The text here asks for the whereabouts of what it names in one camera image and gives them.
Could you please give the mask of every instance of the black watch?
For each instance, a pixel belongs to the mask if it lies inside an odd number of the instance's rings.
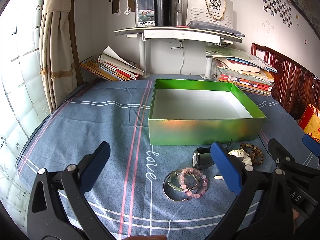
[[[211,158],[211,148],[199,147],[195,150],[192,157],[192,167],[197,170],[206,169],[214,165],[214,161]]]

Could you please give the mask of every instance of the hand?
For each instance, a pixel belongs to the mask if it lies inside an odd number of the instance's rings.
[[[165,235],[156,236],[130,236],[124,240],[167,240]]]

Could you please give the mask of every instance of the stack of books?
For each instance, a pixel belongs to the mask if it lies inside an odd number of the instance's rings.
[[[139,75],[144,75],[138,64],[119,57],[110,47],[107,47],[97,59],[92,56],[80,65],[109,81],[136,80]]]
[[[213,57],[217,81],[233,83],[241,90],[270,96],[274,78],[269,71],[277,73],[277,70],[265,61],[240,50],[220,47],[210,47],[207,56]]]

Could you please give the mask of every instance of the pink beaded bracelet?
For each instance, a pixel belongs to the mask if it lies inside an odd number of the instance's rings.
[[[192,193],[190,189],[187,188],[187,186],[184,183],[184,175],[187,173],[191,173],[192,175],[194,175],[197,179],[199,177],[198,180],[200,180],[200,178],[203,180],[202,183],[202,189],[199,191],[199,188],[195,193]],[[208,179],[206,177],[206,175],[204,175],[203,173],[201,173],[200,171],[198,171],[197,169],[194,168],[185,168],[181,170],[181,173],[179,174],[179,178],[178,178],[179,184],[180,184],[180,188],[182,188],[183,193],[185,193],[188,197],[191,198],[200,198],[204,195],[204,193],[206,192],[206,190],[208,189]]]

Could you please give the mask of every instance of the wooden headboard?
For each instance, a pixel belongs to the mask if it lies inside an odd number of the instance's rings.
[[[317,106],[320,81],[315,75],[287,56],[252,43],[251,54],[256,55],[257,50],[263,51],[264,60],[278,70],[271,73],[275,80],[271,95],[294,119],[301,118],[308,104]]]

